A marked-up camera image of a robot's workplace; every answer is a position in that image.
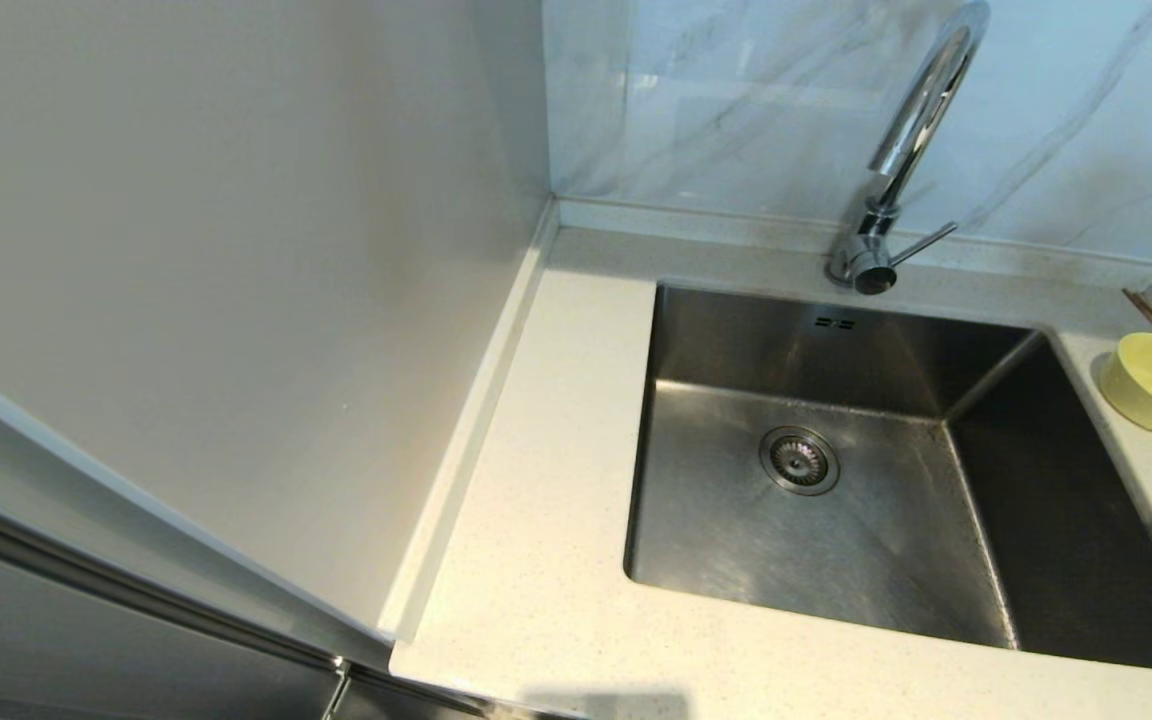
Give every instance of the faucet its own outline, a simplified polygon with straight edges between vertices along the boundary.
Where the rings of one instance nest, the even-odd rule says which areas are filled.
[[[854,288],[861,295],[890,290],[896,283],[896,265],[958,229],[957,223],[947,223],[896,255],[887,250],[887,233],[900,218],[900,194],[905,190],[958,86],[963,85],[988,23],[990,5],[975,0],[956,9],[941,28],[892,119],[887,136],[869,161],[869,168],[885,180],[878,192],[865,197],[855,232],[835,241],[824,270],[831,281]]]

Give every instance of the marble tile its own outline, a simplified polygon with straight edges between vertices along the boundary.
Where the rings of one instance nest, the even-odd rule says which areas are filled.
[[[835,222],[956,0],[547,0],[554,191]],[[907,232],[1152,262],[1152,0],[996,0]]]

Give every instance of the stainless steel sink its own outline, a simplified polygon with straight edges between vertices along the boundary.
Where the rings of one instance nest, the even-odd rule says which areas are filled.
[[[1152,543],[1037,331],[662,286],[626,570],[1152,667]]]

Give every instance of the countertop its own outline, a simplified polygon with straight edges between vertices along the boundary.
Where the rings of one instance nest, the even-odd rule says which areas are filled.
[[[655,283],[1047,331],[1152,529],[1152,434],[1092,384],[1146,329],[1116,290],[908,265],[840,291],[817,255],[563,228],[433,594],[391,670],[590,717],[1152,717],[1152,670],[631,582],[622,569]]]

